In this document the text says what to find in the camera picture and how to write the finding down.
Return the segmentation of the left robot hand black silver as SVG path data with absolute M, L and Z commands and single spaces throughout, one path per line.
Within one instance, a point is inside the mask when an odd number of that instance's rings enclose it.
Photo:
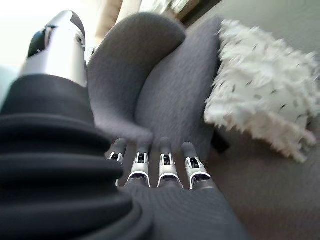
M 197 189 L 124 187 L 94 124 L 85 29 L 65 10 L 37 32 L 0 111 L 3 240 L 248 240 L 210 179 Z

